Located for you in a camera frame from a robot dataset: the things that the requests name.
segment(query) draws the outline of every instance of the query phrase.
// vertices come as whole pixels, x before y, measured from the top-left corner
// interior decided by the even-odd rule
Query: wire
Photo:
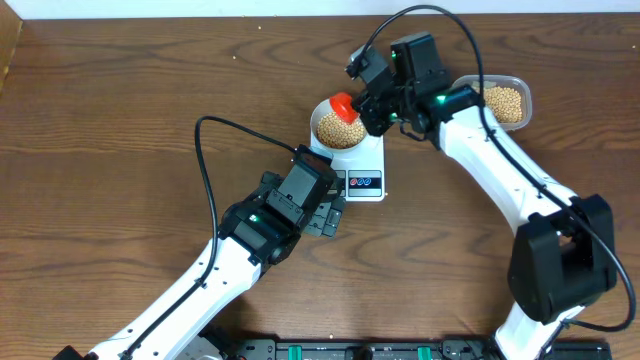
[[[484,128],[484,130],[487,133],[487,137],[495,145],[495,147],[498,149],[498,151],[500,151],[500,153],[507,159],[507,161],[509,161],[509,163],[513,167],[515,167],[516,170],[518,170],[518,172],[520,172],[522,174],[522,176],[524,176],[533,185],[533,187],[535,187],[540,192],[540,194],[546,196],[554,204],[556,204],[558,207],[560,207],[560,209],[566,211],[567,214],[569,214],[569,216],[578,224],[578,226],[580,226],[584,231],[586,231],[589,234],[589,236],[591,236],[592,239],[595,240],[596,244],[598,244],[598,246],[607,254],[609,259],[613,262],[614,266],[616,267],[616,269],[618,271],[618,274],[620,274],[620,278],[622,279],[622,282],[624,284],[625,290],[627,291],[627,296],[629,298],[629,310],[628,310],[628,313],[627,313],[627,318],[622,323],[620,323],[618,325],[615,325],[615,326],[603,326],[603,325],[596,325],[596,324],[591,324],[591,323],[578,321],[578,320],[573,320],[573,319],[565,320],[564,323],[577,325],[577,326],[581,326],[581,327],[584,327],[584,328],[587,328],[587,329],[592,329],[592,330],[602,331],[602,332],[617,332],[617,331],[622,331],[622,330],[628,328],[629,325],[631,325],[631,323],[633,322],[633,320],[635,318],[635,315],[636,315],[636,295],[635,295],[635,291],[633,289],[633,284],[631,283],[631,280],[629,278],[629,275],[627,274],[627,271],[625,270],[624,266],[622,265],[622,262],[616,256],[616,254],[614,254],[613,251],[611,251],[611,249],[609,249],[607,244],[604,243],[604,241],[600,238],[600,236],[598,236],[598,234],[596,234],[596,232],[589,226],[589,224],[587,224],[584,220],[582,220],[582,218],[580,218],[580,216],[578,216],[575,213],[575,211],[573,211],[573,209],[571,209],[567,204],[565,204],[562,200],[560,200],[553,193],[551,193],[549,190],[547,190],[546,185],[540,184],[529,172],[527,172],[527,170],[522,165],[520,165],[520,163],[518,163],[517,160],[515,160],[511,156],[511,154],[509,154],[509,152],[498,141],[498,138],[495,136],[495,131],[491,130],[491,128],[489,127],[489,124],[487,123],[487,119],[485,118],[485,114],[484,114],[484,71],[483,71],[483,66],[482,66],[482,56],[480,55],[480,50],[478,49],[478,44],[476,43],[476,41],[475,41],[475,39],[473,37],[473,34],[471,33],[469,28],[467,28],[467,26],[462,22],[462,20],[459,17],[457,17],[455,14],[452,14],[451,12],[449,12],[449,11],[439,7],[439,6],[435,6],[435,5],[414,5],[414,6],[408,7],[406,9],[404,9],[404,10],[400,10],[398,13],[396,13],[395,15],[392,15],[387,20],[385,20],[373,32],[371,37],[369,37],[369,40],[365,43],[365,45],[362,48],[362,51],[360,52],[358,57],[356,59],[354,59],[354,62],[356,62],[356,64],[355,64],[356,70],[361,66],[362,61],[364,60],[364,55],[366,54],[366,52],[369,49],[369,47],[373,44],[373,41],[378,36],[378,34],[380,34],[380,32],[385,27],[387,27],[387,25],[392,23],[397,18],[399,18],[402,15],[405,15],[405,14],[407,14],[409,12],[415,11],[415,10],[434,10],[434,11],[438,11],[438,12],[444,14],[445,16],[447,16],[448,18],[450,18],[451,20],[453,20],[462,29],[462,31],[465,33],[465,35],[469,39],[469,42],[471,43],[471,46],[473,47],[473,52],[474,52],[475,57],[476,57],[476,63],[478,65],[478,81],[480,82],[480,84],[479,84],[479,95],[480,96],[478,97],[477,106],[478,106],[478,110],[479,110],[479,114],[480,114],[480,121],[482,122],[482,127]]]
[[[143,331],[142,334],[140,334],[140,336],[138,336],[138,338],[129,346],[127,350],[122,352],[120,359],[123,359],[123,360],[132,359],[133,352],[138,347],[140,347],[144,339],[146,339],[164,320],[166,320],[169,317],[169,315],[171,315],[171,313],[173,313],[178,307],[180,307],[180,305],[182,305],[189,298],[189,296],[191,296],[196,290],[198,290],[199,287],[201,286],[204,287],[206,285],[205,280],[207,279],[207,277],[211,273],[211,270],[213,269],[213,264],[215,263],[216,256],[218,254],[218,212],[216,210],[216,202],[213,197],[213,191],[211,190],[211,182],[209,181],[207,166],[204,162],[204,156],[202,155],[202,146],[200,144],[200,127],[202,126],[202,122],[205,120],[216,121],[225,125],[229,125],[238,130],[242,130],[247,134],[253,135],[257,138],[260,138],[262,140],[268,141],[272,144],[285,148],[294,154],[296,152],[296,150],[293,147],[283,142],[270,138],[266,135],[262,135],[257,131],[253,131],[247,127],[236,124],[233,121],[229,121],[216,116],[208,116],[208,115],[198,119],[198,121],[196,122],[195,131],[194,131],[196,156],[198,157],[198,165],[200,166],[200,172],[202,173],[202,180],[204,181],[204,188],[205,188],[205,191],[207,192],[207,199],[209,200],[209,211],[211,212],[211,227],[212,227],[212,233],[213,233],[213,236],[212,236],[213,244],[211,246],[211,255],[209,257],[209,262],[207,263],[207,267],[204,269],[202,276],[200,276],[200,278],[198,278],[195,281],[195,283],[189,288],[189,290],[187,290],[178,300],[176,300],[176,302],[173,303],[173,305],[171,305],[167,310],[165,310],[164,313],[162,313],[162,315],[160,315],[151,325],[149,325],[149,327],[145,331]]]

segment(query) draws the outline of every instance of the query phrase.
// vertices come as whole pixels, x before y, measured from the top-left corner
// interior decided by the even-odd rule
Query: wood grain
[[[210,236],[196,118],[306,143],[315,105],[360,89],[343,68],[381,20],[27,23],[0,99],[2,357],[51,358],[67,344],[87,351],[137,317]],[[514,139],[577,193],[607,199],[618,253],[640,287],[640,15],[464,20],[486,72],[518,76],[533,91],[534,118]],[[476,73],[463,35],[440,17],[403,19],[380,48],[425,29],[454,77]],[[263,171],[288,171],[279,148],[219,125],[203,132],[221,210]],[[512,303],[505,220],[429,144],[390,131],[386,158],[383,203],[350,204],[337,239],[304,237],[216,322],[283,338],[494,331]],[[612,324],[626,306],[618,286],[581,318]],[[633,325],[606,340],[617,359],[632,359],[639,335]]]
[[[13,59],[21,28],[22,20],[4,0],[0,0],[0,92],[4,78],[9,73],[9,64]]]

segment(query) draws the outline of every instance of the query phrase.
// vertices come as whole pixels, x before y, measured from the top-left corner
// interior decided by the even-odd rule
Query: container of beans
[[[462,85],[470,85],[477,91],[480,85],[478,75],[465,75],[453,83],[453,87]],[[529,86],[517,77],[485,75],[484,99],[506,131],[525,127],[533,115]]]
[[[311,115],[311,136],[333,153],[347,153],[355,150],[366,138],[370,137],[360,121],[351,124],[343,121],[329,103],[321,102]]]

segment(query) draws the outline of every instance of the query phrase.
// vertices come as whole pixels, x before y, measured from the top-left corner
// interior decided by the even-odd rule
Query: digital scale
[[[316,129],[323,116],[333,112],[329,99],[316,107],[311,115],[311,150],[333,158],[331,168],[345,179],[341,196],[347,201],[382,201],[385,193],[384,139],[369,134],[349,149],[333,149],[316,137]]]

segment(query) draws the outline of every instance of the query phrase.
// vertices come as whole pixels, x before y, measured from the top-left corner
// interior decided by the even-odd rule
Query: red cap
[[[329,104],[331,104],[333,111],[347,124],[353,124],[359,116],[351,107],[351,95],[347,93],[337,93],[333,95],[329,98]]]

